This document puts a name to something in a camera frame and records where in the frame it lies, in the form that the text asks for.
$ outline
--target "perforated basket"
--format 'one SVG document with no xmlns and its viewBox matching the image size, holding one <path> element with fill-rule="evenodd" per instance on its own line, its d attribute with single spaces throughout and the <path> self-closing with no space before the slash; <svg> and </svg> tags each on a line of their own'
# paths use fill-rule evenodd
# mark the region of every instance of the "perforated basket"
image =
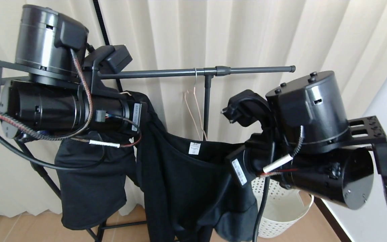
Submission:
<svg viewBox="0 0 387 242">
<path fill-rule="evenodd" d="M 264 181 L 265 178 L 256 178 L 252 181 L 258 208 L 264 193 Z M 264 214 L 259 224 L 259 236 L 273 238 L 280 235 L 308 212 L 313 201 L 312 196 L 310 204 L 304 206 L 299 190 L 286 190 L 278 182 L 271 180 Z"/>
</svg>

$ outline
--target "tile floor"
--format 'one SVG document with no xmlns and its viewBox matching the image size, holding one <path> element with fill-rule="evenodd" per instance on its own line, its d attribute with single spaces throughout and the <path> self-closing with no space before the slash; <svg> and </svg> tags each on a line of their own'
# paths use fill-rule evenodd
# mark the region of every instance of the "tile floor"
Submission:
<svg viewBox="0 0 387 242">
<path fill-rule="evenodd" d="M 72 231 L 60 223 L 60 214 L 45 212 L 38 216 L 23 213 L 8 218 L 0 216 L 0 242 L 93 242 L 86 231 Z M 107 221 L 108 225 L 143 221 L 144 209 L 137 206 L 127 216 L 115 213 Z M 147 226 L 106 230 L 103 242 L 148 242 Z M 223 242 L 216 233 L 211 242 Z M 282 235 L 273 239 L 259 239 L 260 242 L 340 242 L 327 220 L 316 205 L 296 224 Z"/>
</svg>

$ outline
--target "curtain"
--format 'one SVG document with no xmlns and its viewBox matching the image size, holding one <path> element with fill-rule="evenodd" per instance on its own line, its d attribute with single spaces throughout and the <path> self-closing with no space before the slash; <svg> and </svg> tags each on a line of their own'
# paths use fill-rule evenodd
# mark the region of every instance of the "curtain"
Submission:
<svg viewBox="0 0 387 242">
<path fill-rule="evenodd" d="M 14 61 L 25 3 L 49 6 L 81 21 L 89 29 L 89 43 L 103 45 L 92 1 L 0 1 L 0 59 Z M 348 118 L 356 118 L 387 77 L 385 0 L 100 0 L 99 4 L 110 44 L 126 44 L 133 58 L 125 70 L 297 67 L 295 73 L 213 78 L 209 140 L 243 142 L 260 131 L 258 124 L 248 128 L 229 124 L 220 114 L 228 99 L 245 89 L 265 95 L 282 82 L 333 70 Z M 114 87 L 113 81 L 106 84 Z M 202 114 L 203 77 L 122 80 L 124 90 L 149 96 L 170 133 L 198 139 L 184 103 L 184 92 L 194 85 Z M 187 101 L 199 124 L 192 95 Z M 28 146 L 38 158 L 52 161 L 58 144 L 37 141 Z M 49 173 L 57 181 L 56 173 Z M 127 186 L 131 203 L 141 203 L 141 192 L 130 183 Z M 27 161 L 0 146 L 0 214 L 37 214 L 47 209 L 60 213 L 60 201 Z"/>
</svg>

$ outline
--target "cylindrical motor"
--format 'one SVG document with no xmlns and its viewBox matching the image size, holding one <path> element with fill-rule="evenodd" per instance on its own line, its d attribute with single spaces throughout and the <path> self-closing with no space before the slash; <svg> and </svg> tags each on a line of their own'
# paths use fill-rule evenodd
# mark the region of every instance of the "cylindrical motor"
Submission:
<svg viewBox="0 0 387 242">
<path fill-rule="evenodd" d="M 55 33 L 58 28 L 59 13 L 50 8 L 24 5 L 20 21 L 19 37 L 15 62 L 36 69 L 62 75 L 75 76 L 70 50 L 55 47 Z M 77 52 L 80 64 L 83 63 L 85 47 Z"/>
<path fill-rule="evenodd" d="M 290 168 L 299 170 L 273 179 L 350 209 L 362 207 L 373 186 L 373 160 L 365 148 L 296 155 Z"/>
<path fill-rule="evenodd" d="M 350 137 L 349 122 L 333 71 L 282 84 L 266 95 L 279 130 L 296 145 L 304 126 L 301 153 L 325 153 Z"/>
<path fill-rule="evenodd" d="M 132 119 L 132 107 L 126 100 L 92 96 L 94 110 Z M 4 85 L 0 111 L 4 112 L 34 130 L 45 130 L 53 134 L 70 133 L 83 126 L 88 118 L 89 104 L 86 94 L 77 95 L 74 89 L 62 89 L 34 84 L 31 82 L 9 81 Z M 128 123 L 121 119 L 96 121 L 95 115 L 89 125 L 90 130 L 126 130 Z M 5 135 L 16 138 L 19 131 L 2 122 Z"/>
</svg>

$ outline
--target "clothing tag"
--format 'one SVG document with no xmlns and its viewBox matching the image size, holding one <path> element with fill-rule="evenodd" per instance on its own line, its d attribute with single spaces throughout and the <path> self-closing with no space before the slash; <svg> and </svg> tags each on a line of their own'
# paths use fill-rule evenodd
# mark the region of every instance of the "clothing tag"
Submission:
<svg viewBox="0 0 387 242">
<path fill-rule="evenodd" d="M 134 104 L 134 111 L 132 114 L 132 122 L 134 122 L 136 125 L 138 125 L 138 120 L 140 119 L 140 110 L 141 110 L 141 104 L 135 103 Z M 137 128 L 133 125 L 132 131 L 137 131 Z"/>
<path fill-rule="evenodd" d="M 238 162 L 238 159 L 235 159 L 231 162 L 232 167 L 234 167 L 235 173 L 238 176 L 238 180 L 240 181 L 241 185 L 246 184 L 247 179 L 246 176 L 244 175 L 243 169 L 240 166 L 240 162 Z"/>
<path fill-rule="evenodd" d="M 201 143 L 190 143 L 189 155 L 198 155 L 200 153 Z"/>
</svg>

